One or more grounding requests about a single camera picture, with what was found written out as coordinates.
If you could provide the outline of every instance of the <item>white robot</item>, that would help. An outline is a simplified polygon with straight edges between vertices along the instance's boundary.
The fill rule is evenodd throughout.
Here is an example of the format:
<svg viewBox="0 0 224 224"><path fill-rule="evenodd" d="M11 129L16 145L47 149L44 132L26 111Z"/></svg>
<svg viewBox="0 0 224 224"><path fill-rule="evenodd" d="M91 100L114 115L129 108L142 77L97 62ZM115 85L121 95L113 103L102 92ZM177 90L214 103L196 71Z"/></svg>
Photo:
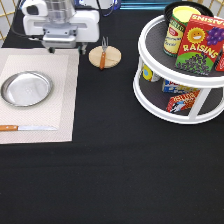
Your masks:
<svg viewBox="0 0 224 224"><path fill-rule="evenodd" d="M26 0L20 5L26 37L40 40L47 49L75 48L81 43L84 54L87 43L100 36L96 9L113 8L116 0L78 2L82 8L76 8L74 0Z"/></svg>

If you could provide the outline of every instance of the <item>silver plate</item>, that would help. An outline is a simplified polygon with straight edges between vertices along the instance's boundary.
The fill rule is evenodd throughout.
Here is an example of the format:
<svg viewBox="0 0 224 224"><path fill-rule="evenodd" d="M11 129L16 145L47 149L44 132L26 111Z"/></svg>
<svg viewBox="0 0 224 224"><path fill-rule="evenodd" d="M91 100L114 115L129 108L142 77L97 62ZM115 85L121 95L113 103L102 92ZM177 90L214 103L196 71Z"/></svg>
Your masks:
<svg viewBox="0 0 224 224"><path fill-rule="evenodd" d="M1 96L9 104L27 107L44 100L52 89L51 79L36 71L26 71L9 77L1 87Z"/></svg>

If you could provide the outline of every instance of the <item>red raisin box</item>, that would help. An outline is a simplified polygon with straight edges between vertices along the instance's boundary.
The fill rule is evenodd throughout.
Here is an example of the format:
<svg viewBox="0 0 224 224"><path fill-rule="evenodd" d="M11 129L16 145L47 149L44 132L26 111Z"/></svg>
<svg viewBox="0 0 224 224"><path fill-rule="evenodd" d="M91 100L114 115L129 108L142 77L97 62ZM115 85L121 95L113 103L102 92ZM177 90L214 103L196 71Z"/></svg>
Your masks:
<svg viewBox="0 0 224 224"><path fill-rule="evenodd" d="M224 20L192 15L179 48L175 67L208 75L224 43Z"/></svg>
<svg viewBox="0 0 224 224"><path fill-rule="evenodd" d="M224 72L224 45L222 46L222 51L215 62L215 70L218 72Z"/></svg>

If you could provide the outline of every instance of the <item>snack box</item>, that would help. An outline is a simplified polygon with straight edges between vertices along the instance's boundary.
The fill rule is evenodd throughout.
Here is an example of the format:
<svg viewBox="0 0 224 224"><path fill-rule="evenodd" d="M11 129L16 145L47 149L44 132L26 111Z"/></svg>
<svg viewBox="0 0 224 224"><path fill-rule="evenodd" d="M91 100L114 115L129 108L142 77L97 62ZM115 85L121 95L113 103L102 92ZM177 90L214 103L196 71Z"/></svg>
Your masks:
<svg viewBox="0 0 224 224"><path fill-rule="evenodd" d="M171 97L166 110L170 113L175 113L177 111L191 108L194 105L199 92L200 90Z"/></svg>
<svg viewBox="0 0 224 224"><path fill-rule="evenodd" d="M219 72L224 71L224 53L223 52L224 52L224 45L215 63L215 70Z"/></svg>
<svg viewBox="0 0 224 224"><path fill-rule="evenodd" d="M224 43L224 20L192 15L185 30L175 67L208 75Z"/></svg>
<svg viewBox="0 0 224 224"><path fill-rule="evenodd" d="M176 84L174 82L171 82L169 80L164 79L163 85L162 85L162 91L164 93L189 93L194 92L196 90L199 90L198 88L192 88L187 86L182 86L179 84Z"/></svg>

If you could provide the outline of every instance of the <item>canned food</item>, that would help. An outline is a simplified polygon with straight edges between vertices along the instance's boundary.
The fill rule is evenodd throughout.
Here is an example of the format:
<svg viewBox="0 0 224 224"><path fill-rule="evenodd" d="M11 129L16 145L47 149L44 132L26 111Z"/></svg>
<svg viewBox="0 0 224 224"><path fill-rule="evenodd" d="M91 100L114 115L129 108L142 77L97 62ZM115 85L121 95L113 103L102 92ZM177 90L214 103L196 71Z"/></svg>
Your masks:
<svg viewBox="0 0 224 224"><path fill-rule="evenodd" d="M156 82L160 76L153 72L147 65L143 66L143 77L149 82Z"/></svg>
<svg viewBox="0 0 224 224"><path fill-rule="evenodd" d="M190 6L179 6L173 9L164 42L164 52L166 54L177 57L181 39L192 14L201 15L197 9Z"/></svg>

